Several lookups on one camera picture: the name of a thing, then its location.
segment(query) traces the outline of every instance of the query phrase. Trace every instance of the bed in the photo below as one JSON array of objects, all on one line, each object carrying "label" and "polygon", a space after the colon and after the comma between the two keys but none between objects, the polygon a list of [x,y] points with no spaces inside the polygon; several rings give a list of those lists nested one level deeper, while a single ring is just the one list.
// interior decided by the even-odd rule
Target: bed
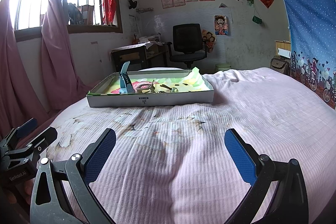
[{"label": "bed", "polygon": [[[215,90],[212,104],[90,108],[84,98],[51,124],[58,139],[47,156],[66,160],[112,128],[115,148],[90,187],[116,223],[222,224],[250,187],[224,146],[225,131],[235,128],[259,154],[298,159],[312,223],[336,189],[335,110],[267,68],[204,78]],[[274,189],[273,182],[254,220],[263,216]]]}]

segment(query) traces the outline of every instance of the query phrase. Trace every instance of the wall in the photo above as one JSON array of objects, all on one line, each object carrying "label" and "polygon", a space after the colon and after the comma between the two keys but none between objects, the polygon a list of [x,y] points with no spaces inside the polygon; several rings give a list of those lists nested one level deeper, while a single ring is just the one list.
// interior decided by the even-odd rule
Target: wall
[{"label": "wall", "polygon": [[[269,67],[270,59],[275,55],[275,40],[288,40],[288,20],[283,0],[274,0],[267,9],[260,0],[255,0],[256,9],[263,19],[264,24],[257,25],[252,22],[254,9],[247,5],[246,0],[216,0],[189,2],[185,6],[162,9],[161,0],[139,0],[140,7],[153,7],[154,12],[142,14],[144,34],[153,30],[156,21],[170,17],[171,21],[176,18],[178,24],[204,22],[196,9],[214,9],[224,3],[231,9],[233,23],[229,28],[234,28],[234,35],[218,37],[215,51],[209,54],[205,60],[195,64],[203,72],[213,72],[216,63],[230,62],[235,69],[255,69]],[[170,34],[164,39],[172,39],[172,30],[164,29],[164,24],[154,27],[155,31]],[[185,67],[184,64],[172,63],[173,66]]]},{"label": "wall", "polygon": [[[129,10],[127,0],[119,1],[123,33],[70,34],[75,67],[85,84],[102,80],[114,72],[109,51],[131,44],[133,34],[130,31],[128,15],[135,16],[136,11]],[[21,41],[17,46],[31,85],[45,109],[49,111],[41,69],[41,38]]]}]

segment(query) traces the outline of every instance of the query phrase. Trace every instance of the screw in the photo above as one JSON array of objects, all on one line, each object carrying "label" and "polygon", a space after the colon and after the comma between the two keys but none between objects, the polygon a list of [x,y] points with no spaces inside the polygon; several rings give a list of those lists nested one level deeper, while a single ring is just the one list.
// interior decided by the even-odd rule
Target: screw
[{"label": "screw", "polygon": [[47,164],[48,161],[49,161],[48,158],[43,158],[43,159],[41,159],[41,164]]},{"label": "screw", "polygon": [[294,164],[294,165],[299,165],[299,162],[296,159],[292,159],[291,163]]},{"label": "screw", "polygon": [[72,160],[78,160],[80,157],[81,157],[80,154],[73,154],[73,155],[71,156],[71,159],[72,159]]},{"label": "screw", "polygon": [[262,161],[268,161],[269,160],[269,157],[265,154],[261,154],[260,158],[261,158]]}]

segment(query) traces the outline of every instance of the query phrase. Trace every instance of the bicycle wheel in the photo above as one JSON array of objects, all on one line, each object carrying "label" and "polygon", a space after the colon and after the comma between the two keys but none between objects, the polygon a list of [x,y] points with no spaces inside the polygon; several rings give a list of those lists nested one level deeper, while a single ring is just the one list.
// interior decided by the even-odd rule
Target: bicycle wheel
[{"label": "bicycle wheel", "polygon": [[300,79],[301,79],[302,84],[306,83],[306,79],[305,79],[305,76],[303,74],[300,75]]},{"label": "bicycle wheel", "polygon": [[323,99],[326,102],[330,101],[330,91],[328,89],[324,89],[324,91],[323,91]]},{"label": "bicycle wheel", "polygon": [[316,90],[317,89],[317,82],[316,82],[315,78],[310,80],[310,88],[311,88],[311,90]]}]

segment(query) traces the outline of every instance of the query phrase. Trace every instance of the chair backrest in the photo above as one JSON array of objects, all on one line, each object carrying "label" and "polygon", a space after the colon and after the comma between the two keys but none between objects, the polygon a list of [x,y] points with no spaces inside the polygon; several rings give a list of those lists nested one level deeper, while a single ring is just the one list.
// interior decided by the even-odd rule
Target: chair backrest
[{"label": "chair backrest", "polygon": [[289,76],[290,74],[289,63],[286,60],[280,58],[272,58],[270,68],[284,75]]},{"label": "chair backrest", "polygon": [[173,44],[176,52],[185,54],[202,50],[201,26],[198,23],[173,26]]}]

